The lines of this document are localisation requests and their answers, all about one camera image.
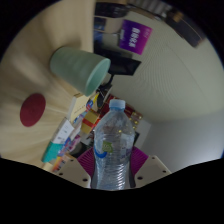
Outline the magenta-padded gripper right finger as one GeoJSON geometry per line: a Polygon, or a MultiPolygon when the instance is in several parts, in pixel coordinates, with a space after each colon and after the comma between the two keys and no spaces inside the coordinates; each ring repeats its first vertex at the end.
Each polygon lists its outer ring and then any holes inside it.
{"type": "Polygon", "coordinates": [[[137,147],[133,148],[129,171],[131,188],[143,187],[170,174],[171,171],[157,156],[148,156],[137,147]]]}

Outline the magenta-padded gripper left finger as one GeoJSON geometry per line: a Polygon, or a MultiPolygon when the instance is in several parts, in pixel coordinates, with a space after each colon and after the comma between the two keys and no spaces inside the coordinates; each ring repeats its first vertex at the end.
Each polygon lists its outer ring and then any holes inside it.
{"type": "Polygon", "coordinates": [[[90,148],[78,158],[65,154],[64,163],[56,175],[83,188],[90,188],[94,171],[94,153],[90,148]]]}

